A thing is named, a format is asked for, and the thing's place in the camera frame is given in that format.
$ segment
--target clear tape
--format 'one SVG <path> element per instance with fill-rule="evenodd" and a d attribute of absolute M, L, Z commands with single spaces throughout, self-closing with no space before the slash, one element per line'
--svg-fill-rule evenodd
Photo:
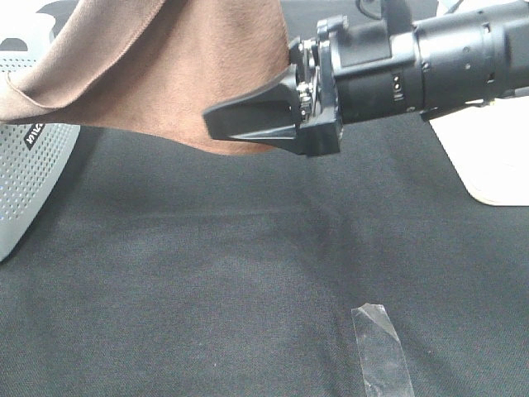
<path fill-rule="evenodd" d="M 367 397 L 415 397 L 400 339 L 384 306 L 365 304 L 352 315 Z"/>

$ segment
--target white object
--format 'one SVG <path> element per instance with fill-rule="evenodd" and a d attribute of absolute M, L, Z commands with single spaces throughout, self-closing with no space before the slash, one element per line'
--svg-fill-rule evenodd
<path fill-rule="evenodd" d="M 35 14 L 49 2 L 0 0 L 0 44 L 18 39 L 27 47 L 0 50 L 0 72 L 32 67 L 50 47 L 55 19 Z M 65 124 L 0 125 L 0 260 L 9 255 L 50 195 L 79 129 Z"/>
<path fill-rule="evenodd" d="M 465 0 L 458 12 L 512 0 Z M 439 4 L 438 15 L 446 12 Z M 529 98 L 498 99 L 431 121 L 470 195 L 489 205 L 529 206 Z"/>

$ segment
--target black fabric surface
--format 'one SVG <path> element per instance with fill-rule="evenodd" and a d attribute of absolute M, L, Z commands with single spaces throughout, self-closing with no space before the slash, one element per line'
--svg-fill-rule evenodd
<path fill-rule="evenodd" d="M 352 3 L 285 2 L 291 36 L 364 20 Z M 363 396 L 365 302 L 417 396 L 529 395 L 529 208 L 475 202 L 416 115 L 347 127 L 342 151 L 84 128 L 0 265 L 0 395 Z"/>

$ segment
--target brown towel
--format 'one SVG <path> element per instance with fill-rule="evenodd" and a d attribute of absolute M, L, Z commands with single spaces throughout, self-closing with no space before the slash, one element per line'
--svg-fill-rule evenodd
<path fill-rule="evenodd" d="M 0 121 L 144 132 L 221 154 L 202 110 L 288 63 L 279 0 L 81 0 L 32 69 L 0 76 Z"/>

